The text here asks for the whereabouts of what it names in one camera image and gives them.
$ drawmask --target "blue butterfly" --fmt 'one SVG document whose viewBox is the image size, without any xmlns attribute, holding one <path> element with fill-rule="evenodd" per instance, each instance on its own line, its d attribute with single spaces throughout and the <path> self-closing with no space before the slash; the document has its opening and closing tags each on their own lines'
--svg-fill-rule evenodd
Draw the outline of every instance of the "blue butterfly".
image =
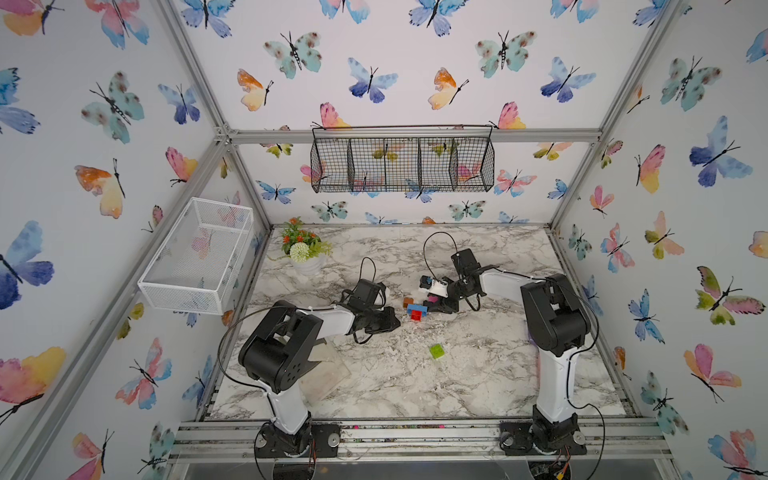
<svg viewBox="0 0 768 480">
<path fill-rule="evenodd" d="M 568 191 L 568 186 L 565 184 L 564 181 L 560 180 L 559 178 L 554 179 L 554 187 L 557 188 L 557 190 L 553 192 L 549 192 L 547 195 L 547 198 L 562 198 L 563 195 Z"/>
<path fill-rule="evenodd" d="M 211 28 L 221 37 L 232 35 L 230 26 L 221 19 L 232 8 L 235 0 L 184 0 L 191 8 L 181 12 L 181 16 L 190 27 L 198 27 L 205 20 L 205 28 L 210 23 Z"/>
<path fill-rule="evenodd" d="M 435 193 L 435 190 L 422 190 L 419 188 L 419 184 L 410 179 L 407 179 L 406 183 L 411 189 L 411 191 L 406 192 L 406 198 L 419 198 L 425 204 L 432 201 L 431 195 Z"/>
<path fill-rule="evenodd" d="M 435 28 L 437 36 L 449 35 L 451 33 L 451 24 L 446 17 L 450 17 L 453 12 L 464 6 L 468 0 L 417 0 L 422 6 L 414 8 L 409 12 L 411 15 L 411 25 L 419 26 L 427 18 L 427 28 L 430 23 Z"/>
<path fill-rule="evenodd" d="M 718 67 L 705 67 L 694 71 L 701 58 L 695 61 L 696 57 L 691 58 L 690 70 L 685 77 L 683 77 L 687 69 L 685 61 L 675 58 L 670 63 L 670 78 L 664 82 L 664 88 L 661 89 L 662 105 L 672 98 L 680 99 L 680 106 L 683 111 L 689 111 L 699 103 L 699 100 L 704 98 L 704 85 L 713 84 L 723 74 L 723 71 Z"/>
<path fill-rule="evenodd" d="M 366 212 L 366 220 L 368 220 L 370 223 L 373 223 L 374 225 L 380 225 L 382 223 L 397 223 L 397 220 L 384 220 L 384 217 L 377 217 L 376 215 L 369 214 L 368 212 Z"/>
<path fill-rule="evenodd" d="M 8 252 L 0 255 L 0 310 L 7 309 L 22 296 L 18 284 L 26 280 L 40 286 L 51 281 L 53 263 L 30 262 L 43 251 L 43 230 L 34 220 L 24 225 L 22 232 L 13 240 Z"/>
<path fill-rule="evenodd" d="M 174 90 L 163 84 L 159 84 L 157 89 L 165 96 L 168 104 L 176 107 L 176 114 L 174 115 L 176 123 L 179 125 L 186 124 L 187 114 L 189 114 L 193 121 L 200 120 L 200 111 L 197 110 L 197 107 L 192 106 L 193 103 L 197 102 L 192 87 L 189 87 L 184 93 L 181 93 L 181 87 L 176 87 L 176 90 Z"/>
<path fill-rule="evenodd" d="M 346 207 L 346 202 L 336 202 L 333 205 L 328 202 L 322 205 L 312 205 L 312 210 L 322 221 L 327 222 L 331 217 L 346 218 L 347 211 L 344 207 Z"/>
<path fill-rule="evenodd" d="M 549 72 L 549 76 L 553 80 L 551 83 L 541 87 L 541 94 L 545 97 L 558 94 L 558 101 L 562 104 L 571 100 L 574 97 L 573 91 L 571 91 L 572 88 L 584 87 L 598 76 L 595 73 L 574 75 L 579 68 L 581 67 L 571 67 L 571 71 L 568 72 L 560 57 L 552 58 L 552 71 Z"/>
<path fill-rule="evenodd" d="M 704 165 L 699 172 L 699 185 L 712 187 L 717 180 L 717 171 L 724 178 L 744 178 L 752 174 L 752 167 L 743 164 L 726 152 L 741 147 L 734 147 L 733 142 L 726 147 L 728 134 L 728 118 L 724 116 L 717 119 L 715 128 L 707 135 L 709 144 L 706 147 L 692 147 L 690 149 L 690 162 L 692 165 Z"/>
<path fill-rule="evenodd" d="M 498 212 L 498 221 L 502 223 L 528 223 L 530 220 L 527 218 L 518 219 L 514 215 L 510 217 L 506 212 Z"/>
<path fill-rule="evenodd" d="M 203 369 L 203 375 L 197 372 L 195 379 L 197 380 L 194 385 L 188 388 L 181 396 L 183 400 L 197 399 L 197 408 L 200 408 L 200 404 L 203 402 L 203 394 L 205 393 L 205 387 L 208 386 L 210 376 L 214 372 L 214 363 L 208 356 L 208 360 L 205 361 L 205 368 Z"/>
<path fill-rule="evenodd" d="M 645 340 L 645 333 L 648 331 L 652 337 L 661 343 L 664 342 L 664 338 L 661 336 L 661 332 L 654 325 L 652 320 L 656 319 L 655 315 L 649 316 L 648 310 L 650 310 L 650 295 L 648 295 L 648 289 L 643 291 L 643 296 L 640 298 L 640 305 L 638 306 L 634 300 L 629 302 L 629 313 L 634 315 L 634 320 L 637 322 L 637 326 L 634 328 L 634 334 L 642 342 Z"/>
<path fill-rule="evenodd" d="M 654 24 L 654 21 L 656 20 L 656 17 L 659 16 L 661 13 L 662 8 L 667 4 L 667 0 L 650 0 L 651 3 L 653 3 L 653 6 L 641 8 L 637 11 L 636 14 L 634 14 L 634 21 L 632 22 L 635 25 L 645 25 L 648 22 L 648 28 L 650 28 L 651 25 Z"/>
<path fill-rule="evenodd" d="M 271 187 L 270 185 L 267 185 L 259 180 L 256 180 L 256 182 L 265 190 L 261 194 L 261 197 L 264 200 L 280 200 L 280 203 L 282 204 L 289 204 L 290 199 L 288 198 L 288 195 L 292 194 L 296 190 L 295 188 L 280 188 L 280 185 L 277 187 Z"/>
<path fill-rule="evenodd" d="M 346 61 L 349 64 L 349 68 L 352 70 L 352 75 L 357 78 L 357 83 L 349 87 L 349 91 L 356 97 L 362 97 L 364 94 L 368 94 L 371 101 L 375 104 L 380 104 L 384 101 L 384 94 L 381 89 L 387 89 L 392 87 L 397 81 L 397 74 L 391 73 L 388 75 L 379 75 L 374 77 L 373 74 L 378 71 L 371 67 L 371 74 L 368 75 L 368 71 L 363 67 L 360 62 L 350 57 Z"/>
<path fill-rule="evenodd" d="M 482 206 L 485 205 L 485 200 L 474 202 L 464 202 L 463 205 L 448 205 L 448 209 L 451 211 L 453 220 L 457 222 L 461 221 L 464 217 L 477 218 L 482 215 Z"/>
<path fill-rule="evenodd" d="M 13 95 L 16 93 L 16 86 L 19 80 L 16 72 L 18 68 L 6 68 L 0 70 L 0 121 L 14 130 L 23 134 L 31 134 L 35 131 L 40 122 L 35 120 L 35 116 L 21 108 L 9 107 L 18 101 Z"/>
<path fill-rule="evenodd" d="M 600 304 L 598 304 L 598 292 L 594 288 L 594 275 L 589 277 L 589 281 L 587 282 L 587 286 L 582 285 L 581 290 L 584 291 L 584 296 L 587 297 L 587 302 L 589 302 L 589 306 L 592 307 L 595 315 L 603 316 L 603 309 L 600 308 Z"/>
</svg>

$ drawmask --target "white flower pot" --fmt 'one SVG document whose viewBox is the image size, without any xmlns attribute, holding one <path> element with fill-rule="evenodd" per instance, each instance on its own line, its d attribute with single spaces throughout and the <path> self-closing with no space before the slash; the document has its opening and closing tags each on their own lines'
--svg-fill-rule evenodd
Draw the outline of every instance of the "white flower pot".
<svg viewBox="0 0 768 480">
<path fill-rule="evenodd" d="M 317 275 L 320 272 L 320 270 L 325 266 L 326 260 L 328 260 L 326 255 L 321 253 L 319 256 L 310 258 L 306 262 L 297 263 L 291 259 L 291 263 L 297 272 L 304 276 L 312 276 Z"/>
</svg>

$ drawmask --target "white flower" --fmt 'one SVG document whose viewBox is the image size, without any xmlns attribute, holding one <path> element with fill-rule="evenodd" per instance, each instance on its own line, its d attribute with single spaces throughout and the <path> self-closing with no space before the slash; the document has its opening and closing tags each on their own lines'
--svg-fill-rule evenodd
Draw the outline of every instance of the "white flower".
<svg viewBox="0 0 768 480">
<path fill-rule="evenodd" d="M 296 263 L 304 263 L 310 258 L 310 246 L 304 242 L 294 243 L 290 248 L 290 258 Z"/>
</svg>

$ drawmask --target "white mesh basket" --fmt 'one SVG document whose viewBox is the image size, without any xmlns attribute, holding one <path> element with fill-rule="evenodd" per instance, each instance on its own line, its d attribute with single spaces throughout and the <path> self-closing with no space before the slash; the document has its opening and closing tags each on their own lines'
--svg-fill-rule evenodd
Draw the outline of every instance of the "white mesh basket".
<svg viewBox="0 0 768 480">
<path fill-rule="evenodd" d="M 155 308 L 224 313 L 245 248 L 253 210 L 190 199 L 138 286 Z"/>
</svg>

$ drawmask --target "butterfly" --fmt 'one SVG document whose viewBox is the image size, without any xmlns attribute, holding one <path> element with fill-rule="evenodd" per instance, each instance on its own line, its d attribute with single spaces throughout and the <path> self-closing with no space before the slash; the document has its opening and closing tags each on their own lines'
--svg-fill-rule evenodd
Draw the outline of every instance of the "butterfly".
<svg viewBox="0 0 768 480">
<path fill-rule="evenodd" d="M 506 170 L 499 171 L 498 177 L 496 178 L 496 180 L 498 180 L 498 185 L 493 188 L 493 193 L 501 195 L 505 191 L 509 190 L 509 193 L 512 194 L 513 197 L 519 197 L 520 195 L 524 194 L 525 190 L 523 190 L 523 186 L 530 185 L 533 180 L 536 180 L 537 176 L 527 175 L 525 177 L 521 177 L 521 172 L 522 170 L 517 170 L 515 176 L 513 177 Z"/>
<path fill-rule="evenodd" d="M 283 125 L 280 127 L 280 130 L 289 131 L 290 128 L 288 128 L 288 125 Z M 261 144 L 261 146 L 265 147 L 268 153 L 271 153 L 277 158 L 280 158 L 280 154 L 290 155 L 290 152 L 293 149 L 293 144 Z"/>
<path fill-rule="evenodd" d="M 659 168 L 666 152 L 665 146 L 657 145 L 650 151 L 644 162 L 640 162 L 640 155 L 635 157 L 637 161 L 637 182 L 634 184 L 635 187 L 642 182 L 643 188 L 648 190 L 649 194 L 656 193 L 656 190 L 659 189 Z"/>
<path fill-rule="evenodd" d="M 664 212 L 661 211 L 654 222 L 654 229 L 645 230 L 645 241 L 654 245 L 651 251 L 654 257 L 659 260 L 664 258 L 665 250 L 670 255 L 682 255 L 685 252 L 683 247 L 669 238 L 670 235 L 674 235 L 674 233 L 671 233 L 671 229 L 667 230 L 667 219 L 664 217 Z"/>
<path fill-rule="evenodd" d="M 519 218 L 514 215 L 510 217 L 506 212 L 498 212 L 498 221 L 501 223 L 528 223 L 530 220 L 527 218 Z"/>
<path fill-rule="evenodd" d="M 264 189 L 264 192 L 261 194 L 261 197 L 264 200 L 280 200 L 280 203 L 282 204 L 289 204 L 290 199 L 288 198 L 288 195 L 292 194 L 296 190 L 295 188 L 280 188 L 280 185 L 277 185 L 277 187 L 271 187 L 270 185 L 265 184 L 259 180 L 256 180 L 256 183 L 258 183 L 259 186 Z"/>
<path fill-rule="evenodd" d="M 177 86 L 176 90 L 163 84 L 159 84 L 157 89 L 165 97 L 165 100 L 169 105 L 176 107 L 176 113 L 174 114 L 174 120 L 179 125 L 187 123 L 187 116 L 192 121 L 200 120 L 200 110 L 197 109 L 193 103 L 197 102 L 194 96 L 194 89 L 189 87 L 184 93 L 181 92 L 181 86 Z"/>
<path fill-rule="evenodd" d="M 85 105 L 80 111 L 83 120 L 93 125 L 101 125 L 108 137 L 124 144 L 128 143 L 131 141 L 128 127 L 125 126 L 131 124 L 128 118 L 133 120 L 144 118 L 144 107 L 141 106 L 139 97 L 127 91 L 128 77 L 121 71 L 115 73 L 109 82 L 108 95 L 104 93 L 98 82 L 96 86 L 100 93 L 89 91 L 103 98 L 107 104 L 94 101 Z"/>
<path fill-rule="evenodd" d="M 630 257 L 630 254 L 622 247 L 629 243 L 626 238 L 624 242 L 619 243 L 621 232 L 619 231 L 619 224 L 616 223 L 616 227 L 611 228 L 609 233 L 610 238 L 604 238 L 603 243 L 600 245 L 600 251 L 608 254 L 608 269 L 613 273 L 618 273 L 619 264 L 628 268 L 634 266 L 634 260 Z"/>
<path fill-rule="evenodd" d="M 457 222 L 464 217 L 478 218 L 482 215 L 482 206 L 485 205 L 485 200 L 474 202 L 464 202 L 464 205 L 448 205 L 448 209 L 451 211 L 453 220 Z"/>
<path fill-rule="evenodd" d="M 141 480 L 163 480 L 165 478 L 165 462 L 168 460 L 163 458 L 170 453 L 170 448 L 174 446 L 174 440 L 176 436 L 170 429 L 165 429 L 163 432 L 163 426 L 160 422 L 155 424 L 152 429 L 152 436 L 149 441 L 149 461 L 141 459 L 144 462 L 144 466 L 150 469 L 141 477 Z"/>
<path fill-rule="evenodd" d="M 712 359 L 714 356 L 712 347 L 700 343 L 696 345 L 695 352 L 694 354 L 694 352 L 686 350 L 684 353 L 685 363 L 690 368 L 690 371 L 693 372 L 691 375 L 701 380 L 712 392 L 712 398 L 715 403 L 717 403 L 717 399 L 723 400 L 723 397 L 715 392 L 712 385 L 741 387 L 741 378 L 738 375 L 724 371 L 712 373 Z"/>
<path fill-rule="evenodd" d="M 104 456 L 107 454 L 107 442 L 114 435 L 114 431 L 110 435 L 109 429 L 104 435 L 104 443 L 101 448 L 98 448 L 83 432 L 78 433 L 72 440 L 72 448 L 74 454 L 79 458 L 91 458 L 91 461 L 80 467 L 72 475 L 67 477 L 67 480 L 98 480 L 102 473 L 107 473 L 104 469 Z"/>
<path fill-rule="evenodd" d="M 549 192 L 549 194 L 547 195 L 547 198 L 552 198 L 552 199 L 562 198 L 563 195 L 565 195 L 565 193 L 568 191 L 568 186 L 565 184 L 564 181 L 560 180 L 559 178 L 556 178 L 554 180 L 554 188 L 556 190 Z"/>
<path fill-rule="evenodd" d="M 703 187 L 712 187 L 717 180 L 717 171 L 723 178 L 744 178 L 752 174 L 752 167 L 743 164 L 737 159 L 726 155 L 731 150 L 741 147 L 734 147 L 733 141 L 725 146 L 728 134 L 728 118 L 724 116 L 717 119 L 715 128 L 707 135 L 708 145 L 706 147 L 692 147 L 688 159 L 692 165 L 704 165 L 699 172 L 699 185 Z"/>
<path fill-rule="evenodd" d="M 581 67 L 573 68 L 568 72 L 565 64 L 560 57 L 552 58 L 552 70 L 549 72 L 549 76 L 552 77 L 552 82 L 541 87 L 541 94 L 545 97 L 551 97 L 553 94 L 558 94 L 558 101 L 565 103 L 574 97 L 572 88 L 581 88 L 586 84 L 594 80 L 598 74 L 590 73 L 586 75 L 574 75 L 574 73 Z"/>
<path fill-rule="evenodd" d="M 168 147 L 165 151 L 165 158 L 178 176 L 178 178 L 174 178 L 170 181 L 172 187 L 176 184 L 188 182 L 189 179 L 192 178 L 194 171 L 197 169 L 197 160 L 194 158 L 186 158 L 173 147 Z"/>
<path fill-rule="evenodd" d="M 45 285 L 53 278 L 53 263 L 30 262 L 43 251 L 43 230 L 30 220 L 13 240 L 5 255 L 0 255 L 0 310 L 7 309 L 22 296 L 18 284 Z"/>
<path fill-rule="evenodd" d="M 128 333 L 131 332 L 131 319 L 138 320 L 142 316 L 144 316 L 144 303 L 139 302 L 134 305 L 134 308 L 132 308 L 128 313 L 128 316 L 125 317 L 123 326 L 120 327 L 120 330 L 118 330 L 118 335 L 115 338 L 121 340 L 127 337 Z"/>
<path fill-rule="evenodd" d="M 453 79 L 451 74 L 445 69 L 440 68 L 435 75 L 435 90 L 440 93 L 436 93 L 429 97 L 429 104 L 432 106 L 432 110 L 440 110 L 446 105 L 453 103 L 453 99 L 462 90 L 464 85 L 468 84 L 469 80 L 464 80 L 464 83 L 456 87 L 456 80 Z"/>
<path fill-rule="evenodd" d="M 649 316 L 649 309 L 650 295 L 648 295 L 648 289 L 643 290 L 643 296 L 640 298 L 639 306 L 634 300 L 629 302 L 629 313 L 635 316 L 634 321 L 637 322 L 637 325 L 634 327 L 634 334 L 641 342 L 645 340 L 645 333 L 648 332 L 650 333 L 650 336 L 654 337 L 660 343 L 666 343 L 661 336 L 661 332 L 654 325 L 653 321 L 656 320 L 656 316 Z"/>
<path fill-rule="evenodd" d="M 752 43 L 752 46 L 746 51 L 746 61 L 747 63 L 752 63 L 753 61 L 760 60 L 766 55 L 768 55 L 768 28 L 757 34 L 755 42 Z"/>
<path fill-rule="evenodd" d="M 573 10 L 574 6 L 576 7 L 576 19 L 579 23 L 584 23 L 584 20 L 592 18 L 600 8 L 598 0 L 552 0 L 552 8 L 549 13 L 555 18 L 559 18 L 569 7 Z"/>
<path fill-rule="evenodd" d="M 635 104 L 630 107 L 630 109 L 627 111 L 627 113 L 630 113 L 634 110 L 635 107 L 637 107 L 639 104 L 643 103 L 644 101 L 648 100 L 650 98 L 650 95 L 643 96 L 643 85 L 639 84 L 635 89 L 632 91 L 632 95 L 629 97 L 631 101 L 635 101 Z"/>
<path fill-rule="evenodd" d="M 627 377 L 631 382 L 632 377 L 624 373 L 624 367 L 627 364 L 627 351 L 624 350 L 623 346 L 618 346 L 614 349 L 614 358 L 616 359 L 616 361 L 614 362 L 614 365 L 621 367 L 621 375 Z"/>
<path fill-rule="evenodd" d="M 701 273 L 701 286 L 704 291 L 696 290 L 699 296 L 699 303 L 696 308 L 712 312 L 710 321 L 714 325 L 725 325 L 726 323 L 736 325 L 736 320 L 733 319 L 730 312 L 760 315 L 766 309 L 763 302 L 751 296 L 731 295 L 733 292 L 742 290 L 741 288 L 731 289 L 733 277 L 730 278 L 728 288 L 723 292 L 720 290 L 720 284 L 712 270 L 705 266 L 698 267 L 698 270 Z"/>
<path fill-rule="evenodd" d="M 157 386 L 157 382 L 165 380 L 170 376 L 170 369 L 172 367 L 169 359 L 160 361 L 162 355 L 163 347 L 160 346 L 160 339 L 156 338 L 149 347 L 144 368 L 141 368 L 136 360 L 134 360 L 136 366 L 128 367 L 138 370 L 140 375 L 123 385 L 123 388 L 119 389 L 118 393 L 114 396 L 115 399 L 122 400 L 126 405 L 130 405 L 138 396 L 139 408 L 144 410 L 151 409 L 157 402 L 154 388 Z"/>
<path fill-rule="evenodd" d="M 286 78 L 296 76 L 296 65 L 299 65 L 299 70 L 302 70 L 301 65 L 310 71 L 320 70 L 320 61 L 323 57 L 314 49 L 320 45 L 320 35 L 312 31 L 300 36 L 296 44 L 293 43 L 290 32 L 288 32 L 288 38 L 283 34 L 280 36 L 288 42 L 290 48 L 281 41 L 268 41 L 264 44 L 264 50 L 275 58 L 275 65 L 286 75 Z"/>
<path fill-rule="evenodd" d="M 674 435 L 679 429 L 682 433 L 689 435 L 690 430 L 683 417 L 669 404 L 669 401 L 674 400 L 674 398 L 667 397 L 667 393 L 668 390 L 665 389 L 664 394 L 661 395 L 659 380 L 649 370 L 647 382 L 641 387 L 640 397 L 643 399 L 643 402 L 654 406 L 654 412 L 657 412 L 659 428 L 662 432 Z"/>
<path fill-rule="evenodd" d="M 323 205 L 312 205 L 312 210 L 322 221 L 327 222 L 331 217 L 346 218 L 347 211 L 344 207 L 346 207 L 346 202 L 336 202 L 333 205 L 328 202 Z"/>
<path fill-rule="evenodd" d="M 518 105 L 511 101 L 504 104 L 502 114 L 498 116 L 498 125 L 489 121 L 489 124 L 501 130 L 518 130 L 525 128 L 525 124 L 518 116 Z"/>
<path fill-rule="evenodd" d="M 99 203 L 102 215 L 119 218 L 123 213 L 125 191 L 120 183 L 117 158 L 112 159 L 112 169 L 114 175 L 98 168 L 77 165 L 74 174 L 85 191 L 93 193 L 94 197 L 102 195 Z"/>
<path fill-rule="evenodd" d="M 152 221 L 147 222 L 149 230 L 146 228 L 142 228 L 142 230 L 145 232 L 154 233 L 154 228 L 160 224 L 161 220 L 163 220 L 163 209 L 160 208 L 160 205 L 155 205 L 152 207 Z"/>
<path fill-rule="evenodd" d="M 419 187 L 419 184 L 410 179 L 406 179 L 406 183 L 408 184 L 408 188 L 411 190 L 406 192 L 406 198 L 418 198 L 424 204 L 432 201 L 432 195 L 435 193 L 434 190 L 423 190 L 421 187 Z"/>
<path fill-rule="evenodd" d="M 573 142 L 567 141 L 560 144 L 556 144 L 554 142 L 544 142 L 542 144 L 539 144 L 539 150 L 536 150 L 533 153 L 534 158 L 542 158 L 546 157 L 549 161 L 554 161 L 560 158 L 560 154 L 558 152 L 561 152 L 568 147 L 573 145 Z"/>
<path fill-rule="evenodd" d="M 16 35 L 34 35 L 42 28 L 45 35 L 45 20 L 51 14 L 51 10 L 61 10 L 53 4 L 56 0 L 43 6 L 41 0 L 10 0 L 3 2 L 1 9 L 9 13 L 3 15 L 3 21 L 8 29 Z"/>
<path fill-rule="evenodd" d="M 183 400 L 196 400 L 197 408 L 200 408 L 200 404 L 203 402 L 203 394 L 205 393 L 205 387 L 210 381 L 210 376 L 214 373 L 214 362 L 210 355 L 205 361 L 205 367 L 203 368 L 203 375 L 197 372 L 195 379 L 197 380 L 194 385 L 184 391 L 181 396 Z"/>
<path fill-rule="evenodd" d="M 606 168 L 614 160 L 611 155 L 615 155 L 624 146 L 624 142 L 621 140 L 614 141 L 613 138 L 608 142 L 608 146 L 603 151 L 603 159 L 600 161 L 600 168 Z"/>
<path fill-rule="evenodd" d="M 336 109 L 330 103 L 324 103 L 320 105 L 320 121 L 323 123 L 323 128 L 341 128 L 349 127 L 336 113 Z"/>
<path fill-rule="evenodd" d="M 701 58 L 696 63 L 696 57 L 691 59 L 691 67 L 688 75 L 683 77 L 687 66 L 681 58 L 675 58 L 670 64 L 670 79 L 664 82 L 664 88 L 661 89 L 661 104 L 664 105 L 672 98 L 680 100 L 680 106 L 683 111 L 689 111 L 691 108 L 704 98 L 704 85 L 713 84 L 722 75 L 723 71 L 718 67 L 699 68 Z"/>
<path fill-rule="evenodd" d="M 270 93 L 270 88 L 275 82 L 270 81 L 265 89 L 257 79 L 241 68 L 237 71 L 237 83 L 246 92 L 240 99 L 240 103 L 248 107 L 249 111 L 256 111 L 262 105 L 266 105 L 266 96 Z"/>
<path fill-rule="evenodd" d="M 768 232 L 755 232 L 749 249 L 756 257 L 768 258 Z"/>
<path fill-rule="evenodd" d="M 349 87 L 349 91 L 356 97 L 362 97 L 366 93 L 371 101 L 375 104 L 380 104 L 384 101 L 384 94 L 382 89 L 392 87 L 397 82 L 397 74 L 379 75 L 374 77 L 373 75 L 379 70 L 371 67 L 371 74 L 368 75 L 368 71 L 363 67 L 360 62 L 350 57 L 346 60 L 351 70 L 350 75 L 357 79 L 357 83 Z"/>
<path fill-rule="evenodd" d="M 587 286 L 582 285 L 581 290 L 584 292 L 584 296 L 587 298 L 587 302 L 589 303 L 589 306 L 592 307 L 592 311 L 595 315 L 603 316 L 603 309 L 600 308 L 600 304 L 598 304 L 598 292 L 594 288 L 594 275 L 591 275 L 589 277 L 589 281 L 587 281 Z"/>
<path fill-rule="evenodd" d="M 611 202 L 614 201 L 614 195 L 608 194 L 603 198 L 603 186 L 597 185 L 594 188 L 594 193 L 589 196 L 589 203 L 592 204 L 592 210 L 597 210 L 601 214 L 603 214 L 603 217 L 605 217 L 606 213 L 604 212 L 604 208 L 611 204 Z"/>
<path fill-rule="evenodd" d="M 376 215 L 366 212 L 366 220 L 374 225 L 380 225 L 382 223 L 392 224 L 397 223 L 397 220 L 384 220 L 384 217 L 377 217 Z"/>
<path fill-rule="evenodd" d="M 35 132 L 40 122 L 26 110 L 9 107 L 10 104 L 18 101 L 18 98 L 14 97 L 20 79 L 17 72 L 18 68 L 0 70 L 0 121 L 14 130 L 29 135 Z"/>
<path fill-rule="evenodd" d="M 320 5 L 323 7 L 323 15 L 328 15 L 328 18 L 336 17 L 339 7 L 344 12 L 344 5 L 347 2 L 349 3 L 347 10 L 356 24 L 359 25 L 360 22 L 370 15 L 371 8 L 366 0 L 320 0 Z"/>
<path fill-rule="evenodd" d="M 135 16 L 139 0 L 85 0 L 85 5 L 94 12 L 104 12 L 101 31 L 115 47 L 125 49 L 128 32 L 144 45 L 147 44 L 149 28 L 144 20 Z"/>
<path fill-rule="evenodd" d="M 667 4 L 667 0 L 650 0 L 650 2 L 653 3 L 651 7 L 641 8 L 634 14 L 634 20 L 632 21 L 634 25 L 645 25 L 650 22 L 648 23 L 648 28 L 650 28 L 656 21 L 656 17 L 659 16 L 661 10 Z"/>
<path fill-rule="evenodd" d="M 427 21 L 435 29 L 437 36 L 450 35 L 451 24 L 446 17 L 452 16 L 452 13 L 463 7 L 468 0 L 417 0 L 422 6 L 414 8 L 409 12 L 411 15 L 411 25 L 420 26 Z"/>
<path fill-rule="evenodd" d="M 583 260 L 587 252 L 592 251 L 592 244 L 584 239 L 584 232 L 580 232 L 575 223 L 571 230 L 571 238 L 568 239 L 568 248 L 576 250 L 576 257 L 579 260 Z"/>
<path fill-rule="evenodd" d="M 234 0 L 184 0 L 190 6 L 181 12 L 184 21 L 190 27 L 197 28 L 205 20 L 204 28 L 210 27 L 221 38 L 232 35 L 230 26 L 223 22 L 230 8 L 235 4 Z"/>
<path fill-rule="evenodd" d="M 482 57 L 480 59 L 480 70 L 485 74 L 486 78 L 492 77 L 496 70 L 498 70 L 499 65 L 502 66 L 503 70 L 505 62 L 510 70 L 520 71 L 525 64 L 525 59 L 528 58 L 528 50 L 523 47 L 533 43 L 534 38 L 536 38 L 536 32 L 527 31 L 521 33 L 509 43 L 507 43 L 508 36 L 509 30 L 507 30 L 504 38 L 501 32 L 498 33 L 498 37 L 502 40 L 501 47 L 493 40 L 481 40 L 475 45 L 475 50 Z M 512 48 L 512 55 L 507 56 L 509 48 Z"/>
<path fill-rule="evenodd" d="M 768 472 L 761 472 L 754 468 L 757 447 L 755 446 L 755 435 L 752 433 L 752 430 L 747 429 L 744 433 L 731 432 L 730 441 L 733 445 L 720 435 L 715 435 L 707 440 L 712 455 L 715 455 L 728 465 L 732 465 L 726 467 L 728 470 L 733 471 L 728 480 L 756 480 L 757 476 L 768 476 L 766 475 Z"/>
<path fill-rule="evenodd" d="M 0 359 L 0 402 L 14 404 L 0 413 L 0 425 L 22 406 L 42 398 L 56 379 L 66 356 L 64 349 L 53 346 L 38 356 L 28 356 L 22 361 Z"/>
</svg>

